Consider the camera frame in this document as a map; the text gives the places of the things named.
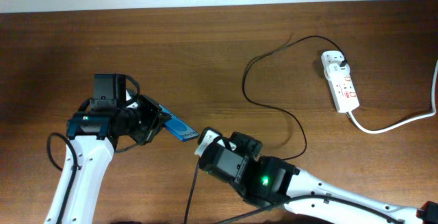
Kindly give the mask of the blue Samsung Galaxy phone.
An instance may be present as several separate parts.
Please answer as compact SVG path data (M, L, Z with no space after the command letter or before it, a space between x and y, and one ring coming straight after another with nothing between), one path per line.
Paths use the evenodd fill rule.
M176 138L182 142L187 142L199 137L199 133L196 130L174 115L169 109L163 105L159 106L165 113L170 115L170 120L164 123L164 127Z

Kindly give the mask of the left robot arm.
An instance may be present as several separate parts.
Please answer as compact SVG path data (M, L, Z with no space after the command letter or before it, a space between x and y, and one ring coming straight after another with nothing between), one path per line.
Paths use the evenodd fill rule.
M94 94L68 120L66 159L45 223L91 223L104 174L121 136L150 143L171 115L155 100L127 90L137 81L123 74L96 74Z

